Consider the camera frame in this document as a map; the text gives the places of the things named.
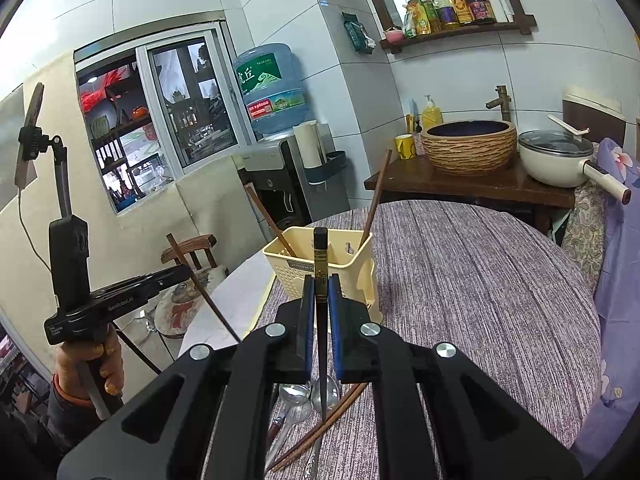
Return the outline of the left hand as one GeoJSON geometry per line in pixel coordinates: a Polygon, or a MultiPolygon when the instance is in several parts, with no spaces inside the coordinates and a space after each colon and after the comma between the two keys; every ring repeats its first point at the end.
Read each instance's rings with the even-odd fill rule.
{"type": "Polygon", "coordinates": [[[56,348],[55,391],[66,401],[78,406],[89,405],[89,393],[82,384],[76,364],[93,362],[99,364],[100,376],[104,380],[104,390],[110,396],[119,396],[124,386],[124,366],[122,347],[115,331],[111,328],[103,344],[96,342],[64,342],[56,348]]]}

